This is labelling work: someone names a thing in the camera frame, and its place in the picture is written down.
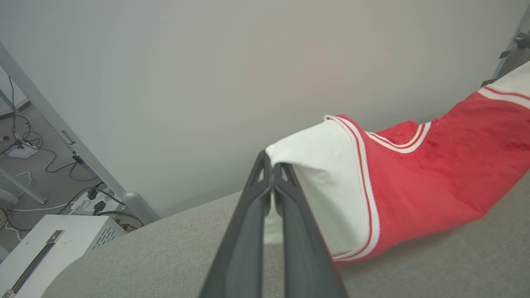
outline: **red and white stripe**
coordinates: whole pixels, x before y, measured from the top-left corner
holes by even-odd
[[[394,150],[396,152],[400,153],[411,153],[414,150],[416,150],[423,140],[425,139],[425,136],[427,136],[427,133],[429,132],[429,129],[431,127],[431,122],[427,122],[425,124],[422,124],[418,126],[418,130],[416,131],[416,134],[413,136],[413,138],[408,141],[405,144],[394,144],[389,139],[380,136],[376,133],[366,133],[369,138],[372,140],[378,142],[380,145]]]
[[[370,182],[370,175],[368,172],[368,161],[366,159],[366,146],[361,136],[364,131],[348,120],[335,116],[325,116],[325,120],[333,120],[338,123],[346,132],[349,132],[351,142],[354,148],[354,156],[356,158],[357,171],[359,172],[359,179],[361,187],[361,197],[365,199],[365,213],[369,218],[369,224],[367,225],[367,233],[363,239],[362,245],[355,251],[349,251],[342,255],[333,256],[335,261],[352,261],[355,259],[362,258],[369,254],[377,245],[380,234],[379,215],[377,213],[377,206],[375,204],[374,193],[372,191],[372,183]]]
[[[487,85],[477,92],[488,99],[509,101],[530,109],[530,96],[518,92],[508,92],[494,85]]]

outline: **gray floor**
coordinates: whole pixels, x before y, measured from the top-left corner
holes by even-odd
[[[42,148],[46,148],[57,153],[57,159],[50,167],[50,170],[58,169],[63,165],[67,165],[74,161],[68,146],[60,139],[60,137],[55,133],[52,127],[34,106],[29,106],[27,109],[21,112],[21,115],[31,121],[33,131],[36,131],[43,136],[45,141]],[[18,117],[16,126],[19,135],[22,135],[28,130],[24,124],[25,120]],[[1,148],[4,148],[13,141],[13,135],[11,132],[12,125],[12,118],[0,120],[0,138],[2,136],[10,137],[9,140],[0,142]],[[39,136],[36,134],[31,134],[28,139],[31,140],[38,137]],[[52,159],[53,154],[48,151],[39,151],[28,159],[17,159],[7,155],[4,155],[0,158],[0,167],[13,175],[26,171],[31,172],[31,175],[33,176],[33,183],[31,184],[32,188],[42,197],[49,199],[46,204],[40,206],[32,198],[24,194],[20,197],[19,203],[12,208],[35,209],[61,205],[70,201],[72,197],[81,189],[101,182],[99,179],[89,182],[78,182],[71,180],[68,177],[70,167],[67,167],[57,173],[47,173],[45,172],[45,167]],[[75,168],[74,177],[78,179],[88,179],[94,176],[94,172],[92,172],[90,168],[84,164],[77,165]],[[28,181],[28,177],[24,175],[21,180],[25,184]],[[20,190],[5,178],[0,178],[0,188],[5,189],[15,195],[20,193]],[[59,209],[37,212],[12,212],[12,221],[16,227],[20,229],[28,229],[37,224],[45,214],[55,214],[58,211]],[[63,211],[63,214],[68,214],[69,212],[70,209],[68,208]],[[134,220],[128,220],[126,218],[123,218],[123,222],[135,224]],[[22,232],[21,234],[22,237],[24,237],[27,233]],[[18,244],[19,241],[16,238],[14,231],[6,229],[0,230],[0,245],[3,246],[7,251],[12,251]]]

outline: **metal table leg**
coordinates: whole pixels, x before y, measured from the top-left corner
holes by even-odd
[[[13,184],[15,184],[18,188],[22,189],[22,191],[28,194],[31,198],[37,201],[37,203],[39,203],[40,205],[44,205],[48,201],[48,199],[42,198],[36,192],[31,190],[28,186],[20,183],[20,181],[18,181],[16,177],[12,176],[11,174],[6,172],[2,168],[0,168],[0,174],[3,175],[5,178],[7,178],[9,181],[11,181]]]
[[[13,110],[13,103],[11,102],[11,100],[9,100],[5,93],[2,92],[2,90],[0,90],[0,99],[5,102],[5,104],[9,107],[10,110]]]

